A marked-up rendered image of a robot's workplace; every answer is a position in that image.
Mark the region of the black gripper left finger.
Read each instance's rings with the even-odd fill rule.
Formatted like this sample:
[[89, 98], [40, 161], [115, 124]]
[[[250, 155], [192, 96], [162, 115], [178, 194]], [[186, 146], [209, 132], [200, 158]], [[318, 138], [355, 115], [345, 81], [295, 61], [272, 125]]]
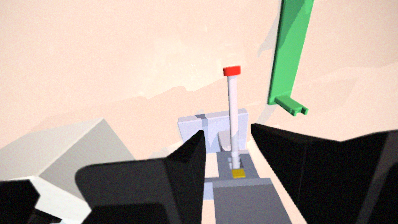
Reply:
[[167, 157], [83, 166], [75, 182], [96, 206], [162, 203], [171, 224], [202, 224], [206, 143], [199, 130]]

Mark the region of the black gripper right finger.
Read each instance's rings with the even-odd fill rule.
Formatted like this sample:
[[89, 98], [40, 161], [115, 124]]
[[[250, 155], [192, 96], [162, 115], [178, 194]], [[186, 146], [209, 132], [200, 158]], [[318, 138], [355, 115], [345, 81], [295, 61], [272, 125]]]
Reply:
[[251, 135], [307, 224], [367, 224], [398, 162], [398, 129], [337, 141], [252, 123]]

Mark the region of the white pin with red head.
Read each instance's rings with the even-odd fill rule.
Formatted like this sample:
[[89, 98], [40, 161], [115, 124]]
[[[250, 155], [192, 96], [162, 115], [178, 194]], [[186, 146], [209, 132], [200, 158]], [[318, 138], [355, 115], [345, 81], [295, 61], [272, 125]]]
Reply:
[[227, 76], [232, 169], [239, 169], [237, 75], [241, 66], [223, 68]]

